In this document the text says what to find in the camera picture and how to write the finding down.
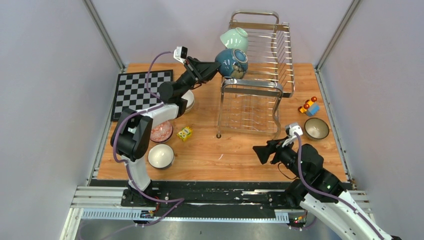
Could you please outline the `plain cream bowl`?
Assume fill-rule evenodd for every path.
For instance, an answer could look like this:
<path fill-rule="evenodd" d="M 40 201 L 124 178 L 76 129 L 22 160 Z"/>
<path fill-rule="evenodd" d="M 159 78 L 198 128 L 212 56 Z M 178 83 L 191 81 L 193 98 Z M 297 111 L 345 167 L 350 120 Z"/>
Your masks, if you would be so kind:
<path fill-rule="evenodd" d="M 187 100 L 187 105 L 186 105 L 186 109 L 185 109 L 185 113 L 189 113 L 190 110 L 193 108 L 194 103 L 195 103 L 195 96 L 193 94 L 193 92 L 191 90 L 188 90 L 183 96 L 182 98 L 184 100 Z"/>

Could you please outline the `dark blue glazed bowl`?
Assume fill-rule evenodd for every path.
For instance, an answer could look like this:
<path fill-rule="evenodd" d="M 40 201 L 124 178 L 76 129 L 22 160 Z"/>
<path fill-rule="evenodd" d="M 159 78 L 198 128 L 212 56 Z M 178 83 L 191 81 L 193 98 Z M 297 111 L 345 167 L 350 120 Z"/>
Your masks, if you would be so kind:
<path fill-rule="evenodd" d="M 226 79 L 243 79 L 248 71 L 248 56 L 240 49 L 222 50 L 215 61 L 220 63 L 219 74 Z"/>

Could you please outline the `steel two-tier dish rack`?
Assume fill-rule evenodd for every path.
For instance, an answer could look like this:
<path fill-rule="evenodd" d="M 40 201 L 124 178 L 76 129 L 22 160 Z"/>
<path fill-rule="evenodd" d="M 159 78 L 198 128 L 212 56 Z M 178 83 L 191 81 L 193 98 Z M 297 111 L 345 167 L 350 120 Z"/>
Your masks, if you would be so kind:
<path fill-rule="evenodd" d="M 242 79 L 222 79 L 216 137 L 236 131 L 277 139 L 279 105 L 295 92 L 290 25 L 271 10 L 235 10 L 229 28 L 248 34 L 248 71 Z"/>

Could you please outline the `dark patterned rim bowl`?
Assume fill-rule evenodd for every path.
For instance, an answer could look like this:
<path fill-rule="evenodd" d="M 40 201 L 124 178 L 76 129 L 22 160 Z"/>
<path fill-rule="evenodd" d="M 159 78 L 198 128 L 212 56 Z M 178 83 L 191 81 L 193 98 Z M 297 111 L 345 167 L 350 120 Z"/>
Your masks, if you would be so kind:
<path fill-rule="evenodd" d="M 311 117 L 303 125 L 304 134 L 313 141 L 320 141 L 330 134 L 329 125 L 322 119 Z"/>

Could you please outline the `teal white striped bowl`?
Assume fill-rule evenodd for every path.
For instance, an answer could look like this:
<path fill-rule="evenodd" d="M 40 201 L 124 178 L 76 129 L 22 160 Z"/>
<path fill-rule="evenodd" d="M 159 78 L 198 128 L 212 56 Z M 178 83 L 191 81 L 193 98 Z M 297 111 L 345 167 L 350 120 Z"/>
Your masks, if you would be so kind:
<path fill-rule="evenodd" d="M 173 164 L 175 153 L 169 145 L 158 144 L 150 149 L 147 159 L 152 167 L 167 169 Z"/>

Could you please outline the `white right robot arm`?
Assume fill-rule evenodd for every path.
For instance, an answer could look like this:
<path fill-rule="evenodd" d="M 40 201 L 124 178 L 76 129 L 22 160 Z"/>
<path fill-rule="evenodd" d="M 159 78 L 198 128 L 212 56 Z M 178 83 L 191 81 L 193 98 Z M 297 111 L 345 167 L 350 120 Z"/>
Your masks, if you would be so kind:
<path fill-rule="evenodd" d="M 324 158 L 312 145 L 304 144 L 298 151 L 292 147 L 269 140 L 252 148 L 262 164 L 273 155 L 271 164 L 283 164 L 295 174 L 281 196 L 274 197 L 274 205 L 311 212 L 343 240 L 399 239 L 371 220 L 342 182 L 323 167 Z"/>

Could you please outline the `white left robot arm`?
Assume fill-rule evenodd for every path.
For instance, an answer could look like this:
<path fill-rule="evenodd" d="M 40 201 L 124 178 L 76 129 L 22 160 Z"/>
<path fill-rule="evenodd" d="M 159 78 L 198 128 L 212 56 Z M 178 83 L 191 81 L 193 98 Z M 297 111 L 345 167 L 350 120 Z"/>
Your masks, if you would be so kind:
<path fill-rule="evenodd" d="M 142 207 L 156 200 L 152 191 L 147 189 L 151 178 L 145 163 L 152 129 L 181 117 L 188 105 L 183 95 L 212 80 L 221 63 L 200 61 L 188 56 L 183 66 L 185 72 L 176 81 L 163 82 L 158 87 L 160 103 L 142 110 L 125 109 L 111 138 L 113 157 L 117 163 L 124 163 L 129 177 L 128 184 L 136 190 L 133 198 Z"/>

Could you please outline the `mint green glazed bowl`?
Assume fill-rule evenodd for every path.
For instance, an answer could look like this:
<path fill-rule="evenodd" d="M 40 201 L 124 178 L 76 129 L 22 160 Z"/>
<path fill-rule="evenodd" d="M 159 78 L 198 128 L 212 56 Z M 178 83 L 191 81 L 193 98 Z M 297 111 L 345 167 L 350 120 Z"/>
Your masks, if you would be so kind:
<path fill-rule="evenodd" d="M 247 54 L 249 47 L 248 33 L 241 27 L 227 30 L 219 39 L 227 49 L 238 49 Z"/>

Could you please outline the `yellow green toy block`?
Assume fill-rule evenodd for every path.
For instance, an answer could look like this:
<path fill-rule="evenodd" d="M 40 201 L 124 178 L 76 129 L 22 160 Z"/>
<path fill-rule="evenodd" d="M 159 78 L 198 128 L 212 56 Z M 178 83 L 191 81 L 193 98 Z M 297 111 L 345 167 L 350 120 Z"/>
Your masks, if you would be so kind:
<path fill-rule="evenodd" d="M 193 134 L 193 130 L 186 126 L 181 131 L 179 131 L 176 135 L 183 141 L 186 142 Z"/>

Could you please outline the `orange blue toy car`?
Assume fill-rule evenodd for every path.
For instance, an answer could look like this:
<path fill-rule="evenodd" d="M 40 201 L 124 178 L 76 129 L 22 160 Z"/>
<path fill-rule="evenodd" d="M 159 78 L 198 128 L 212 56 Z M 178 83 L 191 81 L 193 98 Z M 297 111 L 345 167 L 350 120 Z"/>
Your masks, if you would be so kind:
<path fill-rule="evenodd" d="M 316 96 L 307 99 L 305 103 L 298 108 L 298 111 L 308 117 L 313 117 L 320 110 L 317 101 L 318 98 Z"/>

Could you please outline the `black white chessboard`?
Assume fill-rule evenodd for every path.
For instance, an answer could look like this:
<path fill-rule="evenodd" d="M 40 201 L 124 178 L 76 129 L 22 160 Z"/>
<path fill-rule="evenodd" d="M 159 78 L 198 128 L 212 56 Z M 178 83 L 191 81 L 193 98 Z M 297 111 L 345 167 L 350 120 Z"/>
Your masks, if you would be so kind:
<path fill-rule="evenodd" d="M 174 71 L 172 69 L 151 71 L 148 81 L 146 77 L 146 71 L 118 75 L 110 117 L 112 122 L 117 122 L 125 109 L 143 110 L 160 103 L 161 101 L 152 94 L 159 95 L 159 86 L 171 82 Z"/>

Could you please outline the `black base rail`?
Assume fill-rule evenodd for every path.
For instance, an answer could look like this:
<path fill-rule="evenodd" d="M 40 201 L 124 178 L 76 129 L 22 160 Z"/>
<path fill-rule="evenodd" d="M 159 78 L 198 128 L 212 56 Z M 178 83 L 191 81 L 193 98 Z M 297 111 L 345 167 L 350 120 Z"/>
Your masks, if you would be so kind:
<path fill-rule="evenodd" d="M 153 209 L 161 216 L 179 199 L 169 217 L 210 219 L 271 219 L 278 212 L 290 218 L 304 216 L 305 210 L 286 199 L 288 182 L 248 181 L 160 181 L 154 180 L 145 190 L 152 199 L 142 196 L 126 180 L 98 180 L 92 187 L 118 188 L 117 205 Z"/>

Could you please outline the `aluminium left frame post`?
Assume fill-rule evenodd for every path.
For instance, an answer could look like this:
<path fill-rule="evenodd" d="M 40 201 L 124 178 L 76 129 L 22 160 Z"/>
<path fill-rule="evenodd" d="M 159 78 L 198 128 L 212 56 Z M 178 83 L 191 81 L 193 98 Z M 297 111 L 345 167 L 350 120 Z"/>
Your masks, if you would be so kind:
<path fill-rule="evenodd" d="M 118 50 L 116 48 L 116 46 L 114 45 L 112 38 L 110 37 L 102 19 L 101 16 L 99 15 L 94 3 L 92 0 L 82 0 L 82 2 L 84 3 L 91 19 L 93 20 L 97 30 L 99 31 L 108 51 L 110 52 L 110 54 L 112 55 L 112 58 L 114 60 L 114 62 L 116 63 L 119 72 L 120 73 L 124 73 L 125 69 L 126 69 L 126 65 L 124 64 L 120 54 L 118 53 Z"/>

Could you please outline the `aluminium frame post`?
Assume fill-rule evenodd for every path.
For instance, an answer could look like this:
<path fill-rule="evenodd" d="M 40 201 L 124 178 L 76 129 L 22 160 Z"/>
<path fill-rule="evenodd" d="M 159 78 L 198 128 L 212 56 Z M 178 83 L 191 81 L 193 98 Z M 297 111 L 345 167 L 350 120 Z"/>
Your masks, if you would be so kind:
<path fill-rule="evenodd" d="M 315 65 L 315 70 L 318 72 L 322 69 L 324 64 L 326 63 L 328 57 L 330 56 L 333 48 L 339 41 L 339 38 L 342 36 L 343 32 L 345 31 L 346 27 L 348 26 L 351 18 L 355 15 L 357 8 L 362 3 L 362 0 L 352 0 L 344 13 L 343 17 L 341 18 L 335 32 L 333 33 L 331 39 L 329 40 L 327 46 L 325 47 L 321 57 L 319 58 L 317 64 Z"/>
<path fill-rule="evenodd" d="M 126 65 L 124 64 L 120 54 L 118 53 L 118 50 L 116 48 L 116 46 L 114 45 L 112 38 L 110 37 L 102 19 L 101 16 L 99 15 L 94 3 L 92 0 L 82 0 L 82 2 L 84 3 L 91 19 L 93 20 L 97 30 L 99 31 L 108 51 L 110 52 L 110 54 L 112 55 L 112 58 L 114 60 L 114 62 L 116 63 L 119 72 L 120 73 L 124 73 L 125 69 L 126 69 Z"/>

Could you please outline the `aluminium right frame post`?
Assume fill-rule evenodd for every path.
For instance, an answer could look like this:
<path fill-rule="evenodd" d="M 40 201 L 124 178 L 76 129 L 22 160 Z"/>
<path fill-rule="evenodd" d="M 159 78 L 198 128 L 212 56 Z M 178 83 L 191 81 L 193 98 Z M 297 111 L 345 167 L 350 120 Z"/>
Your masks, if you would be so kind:
<path fill-rule="evenodd" d="M 321 57 L 319 58 L 317 64 L 315 65 L 315 70 L 318 72 L 322 69 L 324 64 L 326 63 L 328 57 L 330 56 L 333 48 L 339 41 L 339 38 L 342 36 L 343 32 L 345 31 L 346 27 L 348 26 L 351 18 L 355 15 L 357 8 L 362 3 L 362 0 L 352 0 L 344 13 L 343 17 L 341 18 L 335 32 L 333 33 L 331 39 L 329 40 L 327 46 L 325 47 Z"/>

